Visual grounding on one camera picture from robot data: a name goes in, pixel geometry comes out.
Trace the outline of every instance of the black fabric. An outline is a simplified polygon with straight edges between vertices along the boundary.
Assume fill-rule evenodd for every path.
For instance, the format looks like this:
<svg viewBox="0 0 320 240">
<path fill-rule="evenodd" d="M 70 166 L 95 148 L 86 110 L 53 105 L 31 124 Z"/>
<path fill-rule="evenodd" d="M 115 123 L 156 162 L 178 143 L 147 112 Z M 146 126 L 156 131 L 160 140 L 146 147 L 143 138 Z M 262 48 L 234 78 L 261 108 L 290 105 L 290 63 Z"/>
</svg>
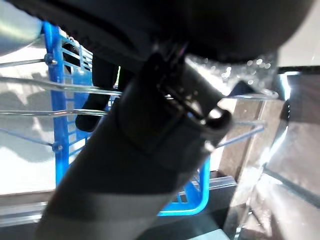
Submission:
<svg viewBox="0 0 320 240">
<path fill-rule="evenodd" d="M 92 83 L 96 87 L 111 89 L 117 80 L 118 66 L 93 55 L 92 59 Z M 110 99 L 109 95 L 89 94 L 82 109 L 103 111 Z M 78 115 L 75 125 L 84 132 L 93 132 L 100 120 L 100 116 Z"/>
</svg>

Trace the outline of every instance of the metal rod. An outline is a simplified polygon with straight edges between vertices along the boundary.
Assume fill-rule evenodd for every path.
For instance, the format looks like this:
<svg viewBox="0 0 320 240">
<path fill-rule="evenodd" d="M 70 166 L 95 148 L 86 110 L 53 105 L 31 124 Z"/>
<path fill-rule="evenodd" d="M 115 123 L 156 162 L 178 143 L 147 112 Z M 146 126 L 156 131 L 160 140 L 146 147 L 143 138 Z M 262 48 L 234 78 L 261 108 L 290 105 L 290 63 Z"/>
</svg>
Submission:
<svg viewBox="0 0 320 240">
<path fill-rule="evenodd" d="M 63 117 L 69 115 L 91 115 L 91 116 L 105 116 L 106 111 L 91 110 L 91 109 L 71 109 L 58 111 L 19 111 L 19 110 L 0 110 L 0 117 Z"/>
<path fill-rule="evenodd" d="M 234 144 L 234 143 L 240 142 L 242 140 L 245 140 L 245 139 L 251 137 L 254 134 L 263 132 L 264 130 L 265 130 L 265 126 L 263 124 L 262 125 L 259 124 L 257 127 L 255 127 L 254 129 L 252 129 L 252 130 L 250 130 L 250 131 L 248 131 L 248 132 L 246 132 L 244 134 L 241 134 L 239 136 L 231 138 L 230 140 L 227 140 L 225 142 L 219 143 L 216 148 L 220 148 L 220 147 L 223 147 L 223 146 L 227 146 L 227 145 L 230 145 L 230 144 Z"/>
<path fill-rule="evenodd" d="M 13 62 L 4 62 L 0 63 L 0 68 L 7 68 L 7 67 L 14 67 L 19 65 L 26 65 L 26 64 L 36 64 L 44 62 L 44 59 L 35 59 L 35 60 L 25 60 L 25 61 L 13 61 Z"/>
<path fill-rule="evenodd" d="M 25 136 L 25 135 L 23 135 L 23 134 L 21 134 L 19 132 L 8 130 L 8 129 L 5 129 L 5 128 L 0 128 L 0 132 L 9 134 L 11 136 L 15 136 L 15 137 L 18 137 L 20 139 L 24 139 L 24 140 L 27 140 L 27 141 L 30 141 L 30 142 L 33 142 L 33 143 L 47 145 L 47 146 L 50 146 L 50 147 L 53 146 L 53 144 L 50 143 L 50 142 L 46 142 L 46 141 L 43 141 L 41 139 L 37 139 L 37 138 L 34 138 L 34 137 Z"/>
<path fill-rule="evenodd" d="M 61 84 L 52 81 L 41 81 L 36 79 L 26 79 L 26 78 L 15 78 L 15 77 L 0 77 L 0 82 L 2 83 L 16 83 L 23 85 L 33 85 L 44 89 L 55 90 L 55 91 L 65 91 L 73 93 L 89 93 L 89 94 L 101 94 L 101 95 L 111 95 L 120 96 L 121 91 L 115 90 L 104 90 L 96 86 L 86 86 L 86 85 L 75 85 L 75 84 Z"/>
<path fill-rule="evenodd" d="M 275 91 L 269 89 L 262 89 L 258 94 L 248 94 L 248 95 L 236 95 L 236 96 L 226 96 L 226 99 L 243 99 L 243 100 L 276 100 L 279 94 Z"/>
</svg>

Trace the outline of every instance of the blue plastic frame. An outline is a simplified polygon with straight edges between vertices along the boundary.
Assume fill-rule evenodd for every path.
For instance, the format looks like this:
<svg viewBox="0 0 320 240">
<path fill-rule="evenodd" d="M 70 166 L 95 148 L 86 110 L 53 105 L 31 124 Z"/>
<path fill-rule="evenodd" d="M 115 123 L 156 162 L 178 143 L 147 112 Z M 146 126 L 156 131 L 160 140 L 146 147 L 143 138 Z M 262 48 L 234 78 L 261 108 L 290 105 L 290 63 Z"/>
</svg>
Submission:
<svg viewBox="0 0 320 240">
<path fill-rule="evenodd" d="M 54 59 L 55 64 L 51 64 L 50 62 L 46 62 L 48 64 L 48 72 L 49 78 L 52 82 L 64 83 L 65 70 L 64 65 L 76 68 L 77 70 L 81 70 L 82 74 L 78 74 L 77 72 L 73 72 L 72 76 L 68 76 L 68 78 L 73 78 L 73 84 L 81 84 L 81 85 L 90 85 L 91 83 L 91 75 L 90 72 L 86 72 L 83 68 L 83 52 L 85 49 L 82 49 L 79 46 L 79 60 L 80 67 L 72 65 L 71 63 L 65 62 L 63 58 L 63 52 L 73 55 L 65 49 L 62 48 L 62 40 L 65 42 L 72 42 L 61 36 L 59 32 L 59 28 L 51 25 L 48 22 L 43 24 L 43 29 L 45 33 L 45 46 L 47 49 L 47 58 Z M 81 108 L 84 100 L 88 95 L 86 93 L 75 93 L 74 94 L 74 106 L 76 108 Z M 64 92 L 59 91 L 51 91 L 51 102 L 52 102 L 52 110 L 64 110 L 67 109 L 66 102 L 70 101 L 70 99 L 66 98 Z M 78 129 L 73 132 L 68 131 L 68 121 L 66 116 L 56 117 L 53 119 L 53 127 L 54 127 L 54 146 L 55 146 L 55 181 L 58 185 L 61 179 L 63 178 L 65 172 L 69 167 L 69 158 L 72 155 L 77 154 L 82 148 L 77 149 L 76 151 L 69 152 L 70 145 L 85 139 L 87 142 L 88 137 L 90 136 L 86 132 L 82 132 Z M 69 142 L 69 135 L 76 133 L 76 141 Z M 177 202 L 169 203 L 158 215 L 159 216 L 185 216 L 185 215 L 194 215 L 199 213 L 201 210 L 205 208 L 209 200 L 209 182 L 210 182 L 210 160 L 207 160 L 203 167 L 199 170 L 198 179 L 195 178 L 195 181 L 189 181 L 184 186 L 186 201 L 183 202 L 180 195 L 177 195 Z"/>
</svg>

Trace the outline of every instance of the blue plastic basket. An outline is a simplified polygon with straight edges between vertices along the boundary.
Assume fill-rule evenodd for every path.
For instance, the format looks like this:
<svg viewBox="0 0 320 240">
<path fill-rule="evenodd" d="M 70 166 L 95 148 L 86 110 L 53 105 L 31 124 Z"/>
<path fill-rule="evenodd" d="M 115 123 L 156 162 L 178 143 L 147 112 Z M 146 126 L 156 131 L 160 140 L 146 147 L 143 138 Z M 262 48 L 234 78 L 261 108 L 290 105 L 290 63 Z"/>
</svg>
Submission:
<svg viewBox="0 0 320 240">
<path fill-rule="evenodd" d="M 71 41 L 60 34 L 58 27 L 47 22 L 44 23 L 45 45 L 47 58 L 55 60 L 49 64 L 49 78 L 52 82 L 60 84 L 92 85 L 92 53 L 77 42 Z M 79 55 L 64 49 L 64 43 L 75 46 Z M 63 54 L 70 55 L 79 60 L 79 66 L 64 61 Z M 87 93 L 70 93 L 51 91 L 52 110 L 81 109 L 88 97 Z M 114 101 L 111 96 L 108 106 Z M 80 131 L 75 125 L 75 116 L 61 116 L 53 119 L 54 152 L 55 152 L 55 180 L 58 184 L 70 162 L 72 162 L 88 141 L 90 134 Z M 188 182 L 177 194 L 176 199 L 168 204 L 159 216 L 181 216 L 199 213 L 209 199 L 210 161 L 206 161 L 197 171 L 194 178 Z"/>
</svg>

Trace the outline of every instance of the white floor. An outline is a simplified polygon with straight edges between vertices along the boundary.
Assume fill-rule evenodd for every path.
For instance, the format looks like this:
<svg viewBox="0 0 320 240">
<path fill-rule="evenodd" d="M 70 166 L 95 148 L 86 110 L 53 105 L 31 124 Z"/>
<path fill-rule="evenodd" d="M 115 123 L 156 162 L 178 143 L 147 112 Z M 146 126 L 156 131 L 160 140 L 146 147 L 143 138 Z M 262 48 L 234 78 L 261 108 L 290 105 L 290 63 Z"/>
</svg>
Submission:
<svg viewBox="0 0 320 240">
<path fill-rule="evenodd" d="M 0 63 L 41 59 L 43 48 L 23 48 L 0 57 Z M 0 76 L 47 81 L 45 63 L 6 67 Z M 0 83 L 0 110 L 51 110 L 48 91 L 34 86 Z M 53 143 L 51 118 L 0 117 L 0 128 Z M 0 195 L 55 188 L 54 153 L 49 146 L 0 132 Z"/>
</svg>

